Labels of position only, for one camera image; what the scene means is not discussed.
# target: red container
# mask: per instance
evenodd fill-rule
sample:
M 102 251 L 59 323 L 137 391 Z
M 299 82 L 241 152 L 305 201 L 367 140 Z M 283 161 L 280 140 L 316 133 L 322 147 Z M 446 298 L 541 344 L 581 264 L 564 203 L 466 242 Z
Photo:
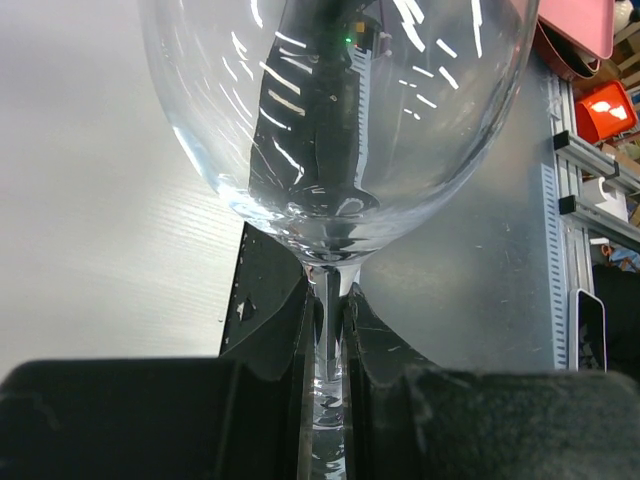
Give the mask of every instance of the red container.
M 576 102 L 578 135 L 589 143 L 626 132 L 638 117 L 622 84 L 608 82 Z

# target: white phone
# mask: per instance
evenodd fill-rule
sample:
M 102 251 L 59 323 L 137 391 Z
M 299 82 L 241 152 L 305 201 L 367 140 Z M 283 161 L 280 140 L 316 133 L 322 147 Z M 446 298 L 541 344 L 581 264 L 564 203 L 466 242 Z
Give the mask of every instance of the white phone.
M 569 299 L 569 370 L 607 370 L 607 326 L 602 301 L 581 288 Z

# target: transparent glass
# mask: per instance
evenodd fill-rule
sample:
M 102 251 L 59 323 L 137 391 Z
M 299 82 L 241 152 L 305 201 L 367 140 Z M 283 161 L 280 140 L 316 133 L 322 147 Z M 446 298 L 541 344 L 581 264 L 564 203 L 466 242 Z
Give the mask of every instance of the transparent glass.
M 332 420 L 319 432 L 341 428 L 333 304 L 367 256 L 423 223 L 484 158 L 537 4 L 140 0 L 153 81 L 189 159 L 298 256 L 323 301 L 317 414 Z M 313 447 L 326 456 L 319 478 L 344 474 L 331 442 Z

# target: metal table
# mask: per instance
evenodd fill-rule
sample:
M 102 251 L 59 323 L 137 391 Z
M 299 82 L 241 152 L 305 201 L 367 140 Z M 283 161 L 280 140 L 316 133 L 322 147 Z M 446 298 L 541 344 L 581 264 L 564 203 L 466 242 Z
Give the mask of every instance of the metal table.
M 374 310 L 435 363 L 511 372 L 568 367 L 567 289 L 591 281 L 588 258 L 584 275 L 572 273 L 586 234 L 566 230 L 558 214 L 559 188 L 579 188 L 577 171 L 559 165 L 552 142 L 570 128 L 571 105 L 568 87 L 532 55 L 478 172 L 436 216 L 365 263 L 360 284 Z M 301 275 L 286 250 L 250 227 L 245 232 L 223 350 L 268 318 Z

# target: red tray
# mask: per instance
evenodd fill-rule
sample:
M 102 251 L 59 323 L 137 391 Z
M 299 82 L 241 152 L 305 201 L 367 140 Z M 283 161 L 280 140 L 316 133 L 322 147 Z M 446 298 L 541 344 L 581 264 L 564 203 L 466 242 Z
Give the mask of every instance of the red tray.
M 594 57 L 613 53 L 615 0 L 540 0 L 540 20 Z

